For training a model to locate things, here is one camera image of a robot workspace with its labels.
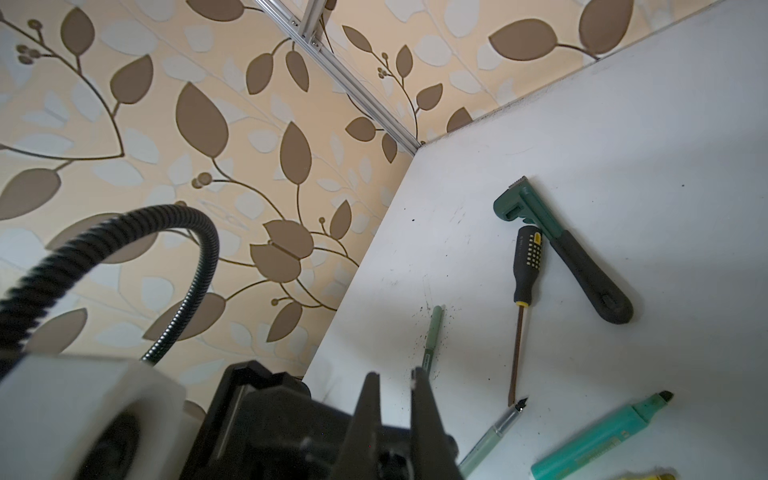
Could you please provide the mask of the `grey green fountain pen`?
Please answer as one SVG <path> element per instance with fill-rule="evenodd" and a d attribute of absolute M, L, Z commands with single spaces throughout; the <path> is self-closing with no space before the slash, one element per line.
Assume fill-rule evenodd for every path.
<path fill-rule="evenodd" d="M 522 412 L 526 408 L 527 401 L 528 398 L 522 398 L 510 406 L 496 420 L 496 422 L 488 428 L 484 435 L 465 455 L 465 457 L 458 465 L 460 473 L 464 479 L 468 479 L 470 477 L 476 468 L 487 458 L 487 456 L 511 430 L 512 426 L 519 420 Z"/>

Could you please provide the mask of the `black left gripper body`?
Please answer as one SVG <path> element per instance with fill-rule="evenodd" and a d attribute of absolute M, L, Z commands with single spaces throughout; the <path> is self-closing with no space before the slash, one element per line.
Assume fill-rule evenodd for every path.
<path fill-rule="evenodd" d="M 184 479 L 330 479 L 352 415 L 256 361 L 229 367 L 192 446 Z M 408 427 L 378 431 L 378 478 L 415 479 Z"/>

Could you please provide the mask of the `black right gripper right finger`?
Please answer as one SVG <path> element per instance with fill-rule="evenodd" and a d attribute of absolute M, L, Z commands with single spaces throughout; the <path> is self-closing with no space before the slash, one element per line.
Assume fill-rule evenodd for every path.
<path fill-rule="evenodd" d="M 410 430 L 415 479 L 462 479 L 428 375 L 421 367 L 412 370 Z"/>

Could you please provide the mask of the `light green pen cap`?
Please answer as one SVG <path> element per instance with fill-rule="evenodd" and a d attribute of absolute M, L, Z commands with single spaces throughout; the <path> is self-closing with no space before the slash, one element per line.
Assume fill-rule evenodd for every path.
<path fill-rule="evenodd" d="M 432 310 L 421 364 L 421 368 L 425 371 L 426 374 L 431 372 L 432 364 L 434 362 L 443 317 L 444 307 L 441 305 L 436 305 Z"/>

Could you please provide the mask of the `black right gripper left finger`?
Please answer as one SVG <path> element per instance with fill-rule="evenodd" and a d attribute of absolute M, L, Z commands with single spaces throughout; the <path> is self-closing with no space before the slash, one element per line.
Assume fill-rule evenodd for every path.
<path fill-rule="evenodd" d="M 378 478 L 378 431 L 381 427 L 380 375 L 366 375 L 330 479 Z"/>

